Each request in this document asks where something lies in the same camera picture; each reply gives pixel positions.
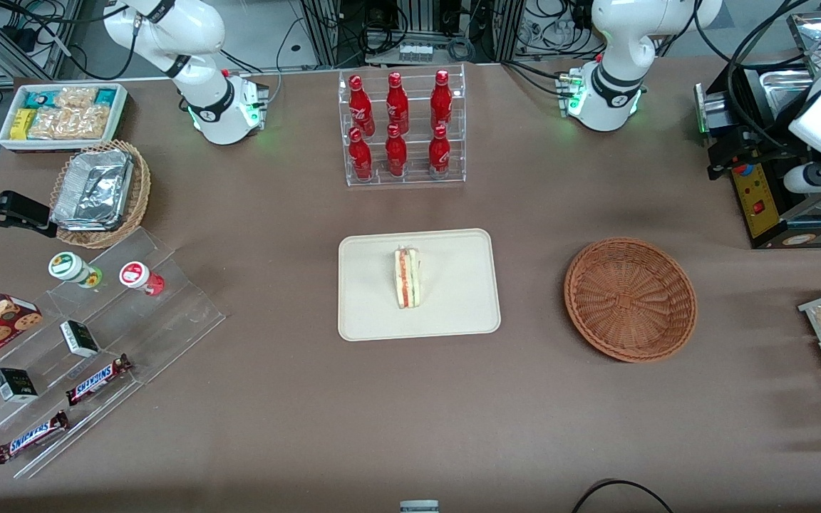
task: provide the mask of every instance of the small black box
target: small black box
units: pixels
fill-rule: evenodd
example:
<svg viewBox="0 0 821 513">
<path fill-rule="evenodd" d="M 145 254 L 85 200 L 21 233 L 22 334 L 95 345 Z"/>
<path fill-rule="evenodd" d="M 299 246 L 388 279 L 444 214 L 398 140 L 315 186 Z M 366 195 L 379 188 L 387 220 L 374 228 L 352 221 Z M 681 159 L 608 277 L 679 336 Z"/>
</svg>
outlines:
<svg viewBox="0 0 821 513">
<path fill-rule="evenodd" d="M 62 337 L 65 338 L 69 351 L 84 358 L 97 356 L 100 348 L 97 347 L 97 342 L 94 341 L 87 326 L 69 319 L 59 325 L 59 328 L 62 329 Z"/>
<path fill-rule="evenodd" d="M 36 389 L 26 370 L 0 368 L 0 394 L 10 403 L 30 403 L 36 399 Z"/>
</svg>

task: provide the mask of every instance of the white tray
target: white tray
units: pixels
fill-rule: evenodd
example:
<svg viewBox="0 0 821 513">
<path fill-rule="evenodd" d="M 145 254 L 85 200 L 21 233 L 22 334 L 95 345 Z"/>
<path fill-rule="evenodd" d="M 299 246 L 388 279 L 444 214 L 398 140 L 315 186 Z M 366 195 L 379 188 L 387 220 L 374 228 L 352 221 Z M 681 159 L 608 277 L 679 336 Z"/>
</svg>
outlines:
<svg viewBox="0 0 821 513">
<path fill-rule="evenodd" d="M 64 87 L 116 90 L 116 97 L 113 98 L 113 104 L 110 106 L 110 117 L 107 118 L 107 127 L 105 127 L 103 131 L 103 137 L 100 139 L 71 140 L 11 139 L 9 133 L 12 123 L 14 123 L 14 114 L 17 113 L 19 108 L 24 106 L 28 94 L 60 90 L 60 88 Z M 20 88 L 17 88 L 17 91 L 14 91 L 14 98 L 11 107 L 9 107 L 9 114 L 6 115 L 6 120 L 2 123 L 2 128 L 0 129 L 0 144 L 4 149 L 12 150 L 12 152 L 60 152 L 60 150 L 79 150 L 81 148 L 94 146 L 95 144 L 108 143 L 116 134 L 116 129 L 123 116 L 123 107 L 125 107 L 127 96 L 128 92 L 126 92 L 122 85 L 110 82 L 66 82 L 62 84 L 21 85 Z"/>
<path fill-rule="evenodd" d="M 400 309 L 394 253 L 420 251 L 416 309 Z M 345 341 L 445 337 L 499 328 L 490 235 L 479 228 L 347 237 L 338 250 L 338 332 Z"/>
</svg>

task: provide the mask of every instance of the yellow panel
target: yellow panel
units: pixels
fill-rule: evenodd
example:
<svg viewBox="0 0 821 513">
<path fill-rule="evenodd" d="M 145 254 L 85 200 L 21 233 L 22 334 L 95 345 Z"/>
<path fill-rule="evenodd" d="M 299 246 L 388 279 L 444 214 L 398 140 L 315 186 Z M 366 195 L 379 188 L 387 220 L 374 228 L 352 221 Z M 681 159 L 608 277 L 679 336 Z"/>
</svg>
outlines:
<svg viewBox="0 0 821 513">
<path fill-rule="evenodd" d="M 743 216 L 746 218 L 750 234 L 753 237 L 759 237 L 778 224 L 781 217 L 778 215 L 778 208 L 775 207 L 772 191 L 768 188 L 762 165 L 753 167 L 753 172 L 749 176 L 740 176 L 736 172 L 731 172 L 730 176 L 737 188 L 737 196 L 740 198 Z M 755 213 L 757 202 L 760 207 L 763 207 L 759 214 Z"/>
</svg>

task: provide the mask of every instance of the small jar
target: small jar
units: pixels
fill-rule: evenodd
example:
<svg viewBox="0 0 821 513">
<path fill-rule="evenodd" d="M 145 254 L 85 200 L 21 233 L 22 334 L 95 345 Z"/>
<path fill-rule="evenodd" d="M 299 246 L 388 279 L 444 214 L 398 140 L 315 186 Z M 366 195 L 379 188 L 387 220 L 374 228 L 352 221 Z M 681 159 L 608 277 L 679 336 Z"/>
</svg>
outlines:
<svg viewBox="0 0 821 513">
<path fill-rule="evenodd" d="M 141 262 L 128 262 L 120 271 L 120 282 L 129 289 L 157 296 L 163 290 L 163 276 L 153 273 Z"/>
<path fill-rule="evenodd" d="M 49 261 L 49 274 L 56 279 L 77 283 L 82 289 L 100 285 L 103 273 L 71 251 L 63 251 Z"/>
</svg>

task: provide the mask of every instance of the wicker basket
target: wicker basket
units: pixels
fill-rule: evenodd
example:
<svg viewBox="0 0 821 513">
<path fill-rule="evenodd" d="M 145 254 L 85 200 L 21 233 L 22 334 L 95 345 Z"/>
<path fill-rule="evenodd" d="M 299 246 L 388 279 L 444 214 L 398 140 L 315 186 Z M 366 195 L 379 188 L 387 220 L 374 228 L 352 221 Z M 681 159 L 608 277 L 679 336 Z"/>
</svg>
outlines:
<svg viewBox="0 0 821 513">
<path fill-rule="evenodd" d="M 141 224 L 144 211 L 148 208 L 148 194 L 150 194 L 150 170 L 148 169 L 148 163 L 144 162 L 144 159 L 141 158 L 141 153 L 139 153 L 134 146 L 122 140 L 111 140 L 107 143 L 91 146 L 91 148 L 86 148 L 81 150 L 81 152 L 105 152 L 106 150 L 124 150 L 130 153 L 135 159 L 133 181 L 128 185 L 128 200 L 126 201 L 126 207 L 123 213 L 123 223 L 119 228 L 111 232 L 70 232 L 59 228 L 56 232 L 56 237 L 65 243 L 87 247 L 88 249 L 102 249 L 120 242 L 120 240 L 123 240 L 128 234 L 133 233 L 135 228 Z M 68 162 L 62 166 L 62 172 L 59 173 L 59 178 L 56 178 L 56 186 L 53 187 L 53 192 L 49 195 L 49 208 L 53 208 L 56 205 L 56 198 L 59 196 L 59 191 L 62 190 L 62 181 L 65 179 L 67 169 Z"/>
<path fill-rule="evenodd" d="M 563 283 L 566 309 L 587 341 L 622 361 L 659 361 L 693 335 L 697 309 L 690 279 L 657 247 L 634 238 L 590 244 Z"/>
</svg>

